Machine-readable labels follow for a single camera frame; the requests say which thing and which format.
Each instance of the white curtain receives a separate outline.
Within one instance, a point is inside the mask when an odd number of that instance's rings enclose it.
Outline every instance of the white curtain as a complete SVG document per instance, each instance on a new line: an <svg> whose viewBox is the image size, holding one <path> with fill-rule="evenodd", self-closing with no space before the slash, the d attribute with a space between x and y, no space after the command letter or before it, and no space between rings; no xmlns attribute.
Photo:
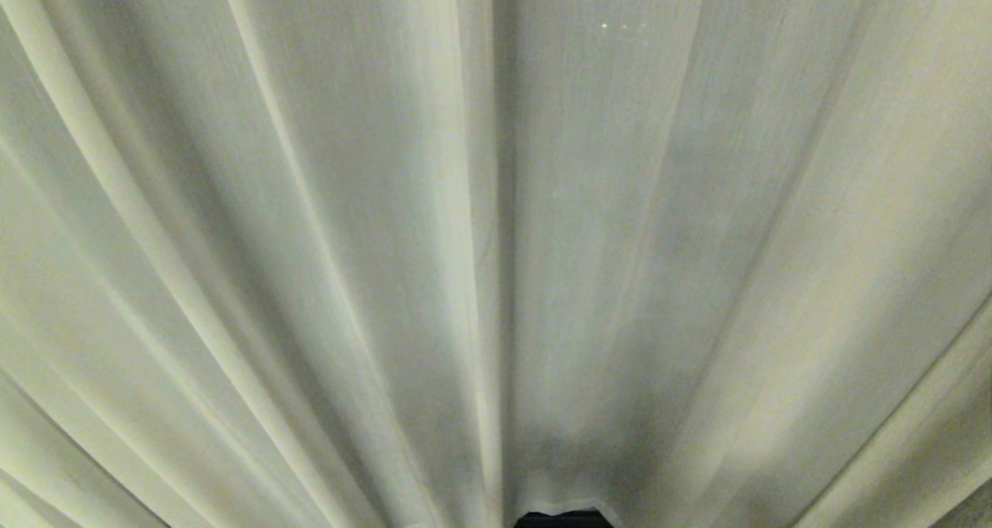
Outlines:
<svg viewBox="0 0 992 528"><path fill-rule="evenodd" d="M0 526L992 476L992 0L0 5Z"/></svg>

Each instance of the curtain fold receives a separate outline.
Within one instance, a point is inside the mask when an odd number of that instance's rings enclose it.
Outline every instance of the curtain fold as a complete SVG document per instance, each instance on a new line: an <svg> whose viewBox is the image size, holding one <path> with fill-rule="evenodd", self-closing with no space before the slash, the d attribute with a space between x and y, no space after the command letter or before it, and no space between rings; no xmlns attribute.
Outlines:
<svg viewBox="0 0 992 528"><path fill-rule="evenodd" d="M992 478L992 0L0 8L0 526Z"/></svg>

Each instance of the fabric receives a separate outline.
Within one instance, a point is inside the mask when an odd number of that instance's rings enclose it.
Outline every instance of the fabric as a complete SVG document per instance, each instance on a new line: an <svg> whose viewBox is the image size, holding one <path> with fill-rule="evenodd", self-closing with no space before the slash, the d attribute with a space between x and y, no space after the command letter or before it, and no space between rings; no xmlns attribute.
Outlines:
<svg viewBox="0 0 992 528"><path fill-rule="evenodd" d="M0 526L992 478L992 0L0 6Z"/></svg>
<svg viewBox="0 0 992 528"><path fill-rule="evenodd" d="M982 528L992 524L992 481L986 481L933 528Z"/></svg>

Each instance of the dark object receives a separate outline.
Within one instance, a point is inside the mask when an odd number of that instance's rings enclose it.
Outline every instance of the dark object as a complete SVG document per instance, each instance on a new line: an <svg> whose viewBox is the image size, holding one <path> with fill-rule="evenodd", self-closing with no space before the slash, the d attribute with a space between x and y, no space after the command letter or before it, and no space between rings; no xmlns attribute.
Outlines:
<svg viewBox="0 0 992 528"><path fill-rule="evenodd" d="M529 512L514 528L613 528L598 510L574 510L557 516Z"/></svg>

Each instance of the curtain pleat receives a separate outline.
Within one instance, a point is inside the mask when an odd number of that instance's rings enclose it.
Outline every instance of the curtain pleat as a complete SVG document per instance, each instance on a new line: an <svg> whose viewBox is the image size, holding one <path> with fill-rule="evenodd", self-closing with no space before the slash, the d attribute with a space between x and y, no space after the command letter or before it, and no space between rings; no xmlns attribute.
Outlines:
<svg viewBox="0 0 992 528"><path fill-rule="evenodd" d="M992 478L992 0L0 8L0 526Z"/></svg>

